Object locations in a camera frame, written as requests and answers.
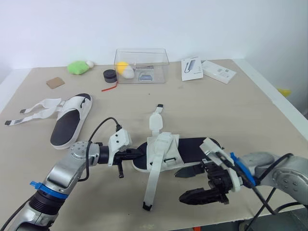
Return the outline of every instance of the white wall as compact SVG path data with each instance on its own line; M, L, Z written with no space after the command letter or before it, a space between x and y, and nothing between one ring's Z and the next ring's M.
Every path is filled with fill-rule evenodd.
M304 20L306 0L1 0L0 63L112 64L116 48L148 47L166 48L170 61L247 57L304 110Z
M10 74L11 68L3 63L0 63L0 84Z
M293 93L287 99L307 116L308 1L276 4L269 0L263 12L272 13L270 27L260 25L267 27L266 35L257 36L259 43L246 51L246 59L272 85L291 89Z

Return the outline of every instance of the white box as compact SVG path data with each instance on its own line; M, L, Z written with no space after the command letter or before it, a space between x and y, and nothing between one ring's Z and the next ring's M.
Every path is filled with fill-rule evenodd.
M182 59L182 81L203 78L200 57Z
M223 66L212 63L208 60L202 63L203 74L216 79L222 83L229 83L229 81L236 74L235 71L229 70Z

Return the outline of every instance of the clear plastic container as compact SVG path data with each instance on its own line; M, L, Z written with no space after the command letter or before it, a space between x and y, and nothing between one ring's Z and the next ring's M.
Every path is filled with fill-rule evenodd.
M118 83L165 83L165 49L117 49L115 54Z

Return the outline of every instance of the black insole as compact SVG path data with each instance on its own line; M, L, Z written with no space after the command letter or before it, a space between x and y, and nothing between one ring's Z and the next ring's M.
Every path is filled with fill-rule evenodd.
M60 146L69 142L76 131L79 121L79 111L77 109L63 115L53 129L50 143L54 146Z
M201 162L202 159L204 158L208 159L204 154L204 152L200 149L200 145L203 143L204 139L205 137L179 139L178 150L184 163ZM220 147L220 144L216 140L212 138L211 140ZM138 150L144 153L144 155L133 160L133 163L137 168L144 170L147 169L146 147L147 147L147 142L140 145L138 147Z

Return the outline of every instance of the yellow ball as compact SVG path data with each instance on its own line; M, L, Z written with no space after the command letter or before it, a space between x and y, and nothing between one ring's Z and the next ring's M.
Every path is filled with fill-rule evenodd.
M134 78L134 70L127 62L118 62L115 65L115 70L124 78Z

